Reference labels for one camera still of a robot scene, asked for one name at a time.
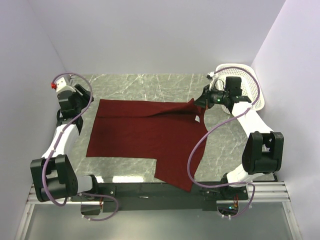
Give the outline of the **dark red t-shirt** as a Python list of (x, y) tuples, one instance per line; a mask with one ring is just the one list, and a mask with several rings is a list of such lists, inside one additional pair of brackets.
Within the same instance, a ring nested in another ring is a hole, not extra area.
[(205, 109), (188, 102), (99, 101), (87, 157), (155, 159), (155, 178), (190, 192), (204, 155)]

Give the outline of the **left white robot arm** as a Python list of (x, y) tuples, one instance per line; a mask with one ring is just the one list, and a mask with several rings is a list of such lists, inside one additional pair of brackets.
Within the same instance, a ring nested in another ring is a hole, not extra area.
[(56, 114), (56, 130), (48, 150), (41, 158), (32, 160), (30, 171), (34, 184), (35, 194), (39, 202), (49, 201), (43, 186), (43, 167), (49, 159), (45, 172), (45, 182), (51, 196), (57, 199), (73, 197), (79, 193), (88, 200), (94, 201), (100, 195), (100, 188), (96, 185), (94, 175), (77, 176), (72, 168), (68, 154), (79, 137), (83, 119), (80, 116), (71, 124), (69, 122), (87, 107), (90, 91), (80, 84), (66, 86), (57, 91), (60, 109)]

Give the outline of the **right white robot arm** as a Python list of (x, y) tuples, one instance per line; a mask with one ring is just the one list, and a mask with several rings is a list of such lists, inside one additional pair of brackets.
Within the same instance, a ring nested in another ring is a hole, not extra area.
[(257, 114), (254, 105), (260, 96), (253, 98), (251, 91), (243, 89), (241, 77), (226, 77), (222, 89), (216, 87), (217, 82), (217, 79), (213, 79), (203, 88), (195, 105), (206, 110), (214, 105), (226, 107), (232, 119), (238, 120), (247, 135), (241, 164), (227, 173), (218, 184), (221, 197), (230, 200), (237, 194), (237, 188), (281, 169), (285, 138), (281, 132), (275, 132), (267, 126)]

